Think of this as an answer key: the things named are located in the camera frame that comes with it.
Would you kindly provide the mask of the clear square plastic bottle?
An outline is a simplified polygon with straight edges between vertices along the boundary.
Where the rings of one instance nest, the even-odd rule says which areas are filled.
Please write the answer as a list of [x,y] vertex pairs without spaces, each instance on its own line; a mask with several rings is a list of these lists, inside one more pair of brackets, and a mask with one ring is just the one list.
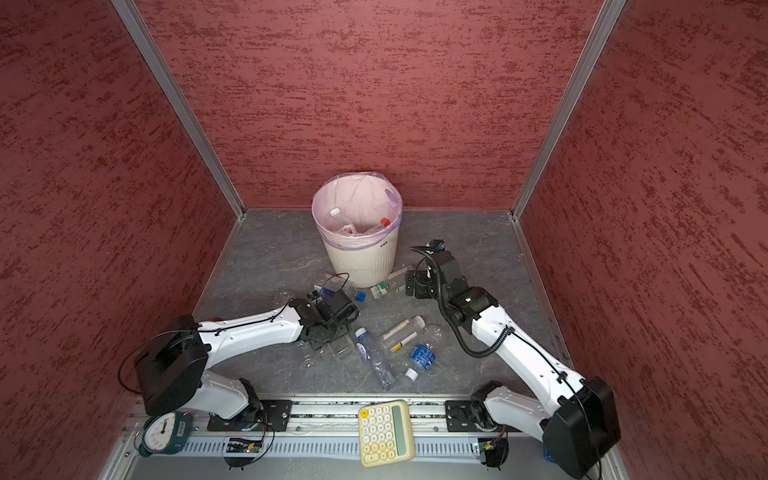
[[322,346],[299,341],[299,359],[303,369],[317,369],[352,356],[357,352],[355,342],[349,335],[343,335]]

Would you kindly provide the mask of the tall clear bottle purple label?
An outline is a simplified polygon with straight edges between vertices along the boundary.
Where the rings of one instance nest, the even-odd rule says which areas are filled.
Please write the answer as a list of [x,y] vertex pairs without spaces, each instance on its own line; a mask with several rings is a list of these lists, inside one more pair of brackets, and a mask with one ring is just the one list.
[[355,331],[356,346],[364,361],[369,365],[383,391],[389,391],[396,385],[393,368],[377,338],[366,328]]

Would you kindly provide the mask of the clear bottle orange label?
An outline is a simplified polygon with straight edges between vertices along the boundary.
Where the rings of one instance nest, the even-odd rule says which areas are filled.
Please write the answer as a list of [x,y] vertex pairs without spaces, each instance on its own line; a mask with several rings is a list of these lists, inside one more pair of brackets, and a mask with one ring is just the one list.
[[417,338],[426,328],[426,323],[422,316],[416,315],[410,319],[403,320],[380,338],[381,346],[389,352],[400,351],[404,346]]

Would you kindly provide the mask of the small bottle blue label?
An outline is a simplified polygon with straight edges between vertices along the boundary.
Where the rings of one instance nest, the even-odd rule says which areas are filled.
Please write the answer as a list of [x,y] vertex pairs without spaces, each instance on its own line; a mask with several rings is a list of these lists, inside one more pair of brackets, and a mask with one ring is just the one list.
[[432,369],[437,355],[446,343],[446,335],[441,327],[429,325],[417,337],[416,341],[405,372],[405,377],[411,382],[416,382],[421,374],[428,373]]

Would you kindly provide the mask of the clear bottle white cap red label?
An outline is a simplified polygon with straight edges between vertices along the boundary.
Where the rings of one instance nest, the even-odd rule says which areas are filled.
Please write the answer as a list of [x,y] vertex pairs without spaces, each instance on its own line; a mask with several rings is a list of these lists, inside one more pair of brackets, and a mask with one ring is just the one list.
[[343,236],[354,236],[359,234],[354,223],[341,211],[340,208],[332,208],[329,211],[329,215],[330,226],[328,229],[333,233]]

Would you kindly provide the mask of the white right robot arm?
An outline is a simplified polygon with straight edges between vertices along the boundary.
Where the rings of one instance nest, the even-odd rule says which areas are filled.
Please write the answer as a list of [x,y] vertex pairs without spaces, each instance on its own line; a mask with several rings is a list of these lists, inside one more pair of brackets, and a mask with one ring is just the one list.
[[477,392],[481,418],[539,440],[574,479],[602,478],[602,460],[621,438],[611,387],[599,377],[585,378],[539,345],[493,295],[468,283],[442,241],[412,250],[422,261],[406,275],[407,295],[435,300],[464,353],[498,356],[532,393],[489,382]]

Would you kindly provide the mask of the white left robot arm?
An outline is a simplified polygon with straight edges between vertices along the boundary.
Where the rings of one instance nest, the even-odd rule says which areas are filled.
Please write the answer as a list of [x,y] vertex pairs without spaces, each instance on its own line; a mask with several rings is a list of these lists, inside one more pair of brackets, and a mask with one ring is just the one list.
[[143,344],[133,360],[145,412],[203,412],[226,430],[253,428],[265,408],[253,385],[212,371],[226,360],[296,341],[317,350],[350,333],[360,310],[344,292],[288,299],[277,309],[246,317],[198,322],[190,315]]

